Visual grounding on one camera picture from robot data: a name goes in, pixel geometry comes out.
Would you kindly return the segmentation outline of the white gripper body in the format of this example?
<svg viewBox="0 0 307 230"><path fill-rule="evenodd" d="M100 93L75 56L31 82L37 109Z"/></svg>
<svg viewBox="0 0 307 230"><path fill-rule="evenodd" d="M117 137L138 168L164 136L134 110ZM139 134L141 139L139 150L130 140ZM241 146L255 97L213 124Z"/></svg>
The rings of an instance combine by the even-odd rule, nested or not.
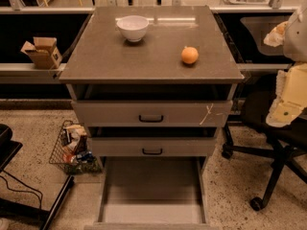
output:
<svg viewBox="0 0 307 230"><path fill-rule="evenodd" d="M296 63L288 72L278 71L276 96L284 106L307 107L307 63Z"/></svg>

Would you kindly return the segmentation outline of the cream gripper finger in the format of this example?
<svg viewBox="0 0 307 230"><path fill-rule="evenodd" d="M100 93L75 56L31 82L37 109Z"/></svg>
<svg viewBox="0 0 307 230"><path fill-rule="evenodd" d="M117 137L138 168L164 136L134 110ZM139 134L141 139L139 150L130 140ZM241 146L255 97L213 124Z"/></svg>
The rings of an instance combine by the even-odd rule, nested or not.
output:
<svg viewBox="0 0 307 230"><path fill-rule="evenodd" d="M296 105L274 102L266 117L266 123L271 127L285 127L296 119L301 112L302 109Z"/></svg>
<svg viewBox="0 0 307 230"><path fill-rule="evenodd" d="M275 26L264 38L264 43L268 46L277 47L284 44L285 30L288 22L284 21Z"/></svg>

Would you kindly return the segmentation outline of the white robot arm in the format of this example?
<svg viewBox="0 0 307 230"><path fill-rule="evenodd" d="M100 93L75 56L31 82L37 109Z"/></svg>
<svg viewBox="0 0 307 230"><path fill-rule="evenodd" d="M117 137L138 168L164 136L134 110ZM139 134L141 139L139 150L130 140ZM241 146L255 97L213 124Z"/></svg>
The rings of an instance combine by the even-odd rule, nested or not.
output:
<svg viewBox="0 0 307 230"><path fill-rule="evenodd" d="M276 98L266 123L284 127L307 107L307 1L287 21L274 27L265 37L266 45L283 47L283 54L295 62L287 72L279 70L276 77Z"/></svg>

